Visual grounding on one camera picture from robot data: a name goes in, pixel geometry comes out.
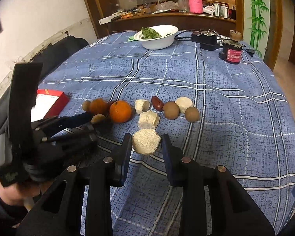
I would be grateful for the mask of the left hand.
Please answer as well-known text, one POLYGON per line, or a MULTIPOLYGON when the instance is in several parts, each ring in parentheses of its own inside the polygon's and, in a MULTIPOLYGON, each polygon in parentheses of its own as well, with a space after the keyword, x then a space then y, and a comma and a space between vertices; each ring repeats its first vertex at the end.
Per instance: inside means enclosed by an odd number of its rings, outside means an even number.
POLYGON ((3 187, 0 181, 0 199, 10 206, 23 206, 29 198, 44 194, 54 181, 47 181, 41 184, 12 184, 3 187))

